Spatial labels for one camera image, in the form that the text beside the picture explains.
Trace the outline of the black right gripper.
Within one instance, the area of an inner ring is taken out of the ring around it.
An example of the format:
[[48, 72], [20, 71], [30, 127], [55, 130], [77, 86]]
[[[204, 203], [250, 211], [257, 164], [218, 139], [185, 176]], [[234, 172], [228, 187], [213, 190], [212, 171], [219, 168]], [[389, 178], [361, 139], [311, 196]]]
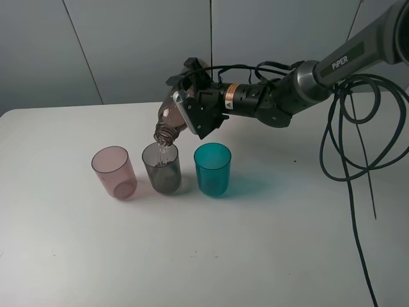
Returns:
[[188, 58], [183, 66], [190, 76], [171, 76], [166, 84], [175, 87], [181, 81], [183, 88], [199, 88], [199, 91], [219, 91], [224, 114], [255, 118], [274, 118], [272, 89], [264, 84], [235, 84], [211, 82], [207, 63], [199, 58]]

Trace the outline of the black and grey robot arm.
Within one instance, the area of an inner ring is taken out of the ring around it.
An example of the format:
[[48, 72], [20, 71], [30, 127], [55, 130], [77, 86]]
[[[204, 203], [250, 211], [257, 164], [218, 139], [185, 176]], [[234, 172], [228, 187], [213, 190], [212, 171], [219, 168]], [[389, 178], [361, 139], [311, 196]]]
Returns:
[[209, 68], [189, 58], [186, 70], [167, 80], [171, 91], [165, 102], [179, 110], [196, 134], [220, 127], [231, 114], [287, 127], [294, 114], [328, 99], [339, 81], [380, 62], [408, 63], [408, 1], [393, 4], [321, 61], [266, 62], [282, 79], [269, 81], [258, 65], [253, 71], [259, 84], [215, 82], [207, 74]]

